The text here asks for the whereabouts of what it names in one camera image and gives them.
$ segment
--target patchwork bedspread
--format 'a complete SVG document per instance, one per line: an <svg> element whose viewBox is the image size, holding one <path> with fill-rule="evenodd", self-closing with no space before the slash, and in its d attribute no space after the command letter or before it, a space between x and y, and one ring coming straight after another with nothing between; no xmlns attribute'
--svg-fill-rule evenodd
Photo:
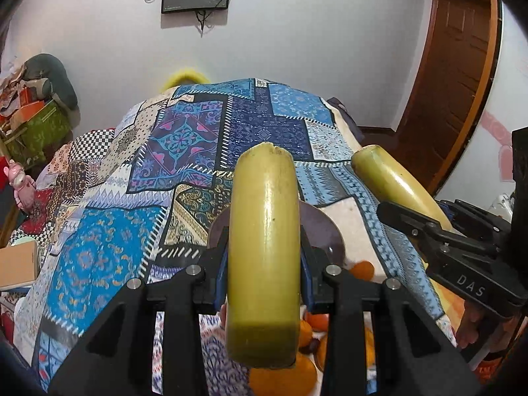
<svg viewBox="0 0 528 396"><path fill-rule="evenodd" d="M290 151L300 197L341 229L346 263L367 259L377 279L398 277L452 339L416 251L380 224L376 199L350 166L359 145L338 110L259 79L186 85L136 105L115 129L76 138L37 180L35 212L11 239L36 238L41 265L15 318L14 342L44 389L128 279L159 281L196 263L230 202L238 157L262 141ZM219 318L200 323L210 394L250 394L247 369L226 356ZM162 341L159 313L152 365L158 393Z"/></svg>

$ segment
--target orange fruit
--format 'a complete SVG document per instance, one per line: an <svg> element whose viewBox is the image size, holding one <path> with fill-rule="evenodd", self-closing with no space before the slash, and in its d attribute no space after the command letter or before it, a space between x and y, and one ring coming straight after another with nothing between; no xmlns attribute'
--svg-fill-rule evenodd
<svg viewBox="0 0 528 396"><path fill-rule="evenodd" d="M365 327L365 348L366 348L366 367L372 366L376 363L376 352L374 350L374 334Z"/></svg>
<svg viewBox="0 0 528 396"><path fill-rule="evenodd" d="M307 396L316 382L314 364L300 353L297 353L293 368L253 368L249 372L249 386L255 396Z"/></svg>
<svg viewBox="0 0 528 396"><path fill-rule="evenodd" d="M321 343L319 344L319 349L313 358L315 359L315 365L317 368L324 372L325 370L325 360L326 360L326 344L328 343L327 335L321 338Z"/></svg>
<svg viewBox="0 0 528 396"><path fill-rule="evenodd" d="M326 360L326 345L328 343L328 338L325 335L321 339L321 343L319 345L319 349L315 356L313 356L315 360L315 365L317 368L324 372L325 370L325 360ZM374 363L376 363L376 352L374 350L374 334L369 328L365 328L365 350L366 350L366 367L372 366Z"/></svg>
<svg viewBox="0 0 528 396"><path fill-rule="evenodd" d="M310 324L315 332L328 332L328 314L304 313L304 319Z"/></svg>
<svg viewBox="0 0 528 396"><path fill-rule="evenodd" d="M312 340L312 327L307 321L300 321L299 347L306 347Z"/></svg>
<svg viewBox="0 0 528 396"><path fill-rule="evenodd" d="M374 265L368 260L358 262L348 270L355 278L370 281L374 277Z"/></svg>

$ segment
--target metal screw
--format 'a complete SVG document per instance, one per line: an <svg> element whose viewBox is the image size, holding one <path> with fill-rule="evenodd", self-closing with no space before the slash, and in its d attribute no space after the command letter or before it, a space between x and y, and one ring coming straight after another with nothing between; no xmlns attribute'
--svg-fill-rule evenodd
<svg viewBox="0 0 528 396"><path fill-rule="evenodd" d="M139 278L131 278L127 281L127 287L132 290L139 289L141 287L141 280Z"/></svg>
<svg viewBox="0 0 528 396"><path fill-rule="evenodd" d="M190 276L197 276L200 272L202 272L202 267L200 265L189 265L185 269L185 272Z"/></svg>
<svg viewBox="0 0 528 396"><path fill-rule="evenodd" d="M341 267L338 267L337 265L328 265L326 267L326 273L330 274L331 276L338 276L341 274Z"/></svg>
<svg viewBox="0 0 528 396"><path fill-rule="evenodd" d="M391 290L398 290L401 287L400 280L397 278L387 278L385 284Z"/></svg>

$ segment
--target yellow fuzzy object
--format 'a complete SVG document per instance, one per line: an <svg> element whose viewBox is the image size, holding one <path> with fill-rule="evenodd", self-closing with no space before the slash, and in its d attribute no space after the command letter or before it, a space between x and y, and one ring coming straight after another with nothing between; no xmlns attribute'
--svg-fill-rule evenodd
<svg viewBox="0 0 528 396"><path fill-rule="evenodd" d="M165 92L171 87L176 87L184 84L197 85L203 83L210 83L210 81L202 73L199 73L196 70L193 70L192 68L184 68L183 70L180 70L177 73L173 74L169 78L169 80L167 80L167 82L163 86L162 92Z"/></svg>

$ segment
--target pink figurine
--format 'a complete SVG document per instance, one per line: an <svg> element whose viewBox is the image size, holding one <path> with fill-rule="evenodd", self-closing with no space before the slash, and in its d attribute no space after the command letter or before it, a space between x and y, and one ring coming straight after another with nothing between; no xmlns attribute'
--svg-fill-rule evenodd
<svg viewBox="0 0 528 396"><path fill-rule="evenodd" d="M9 184L15 189L17 206L30 214L35 203L35 181L27 176L24 167L14 160L9 161L9 168L4 167L4 174L9 179Z"/></svg>

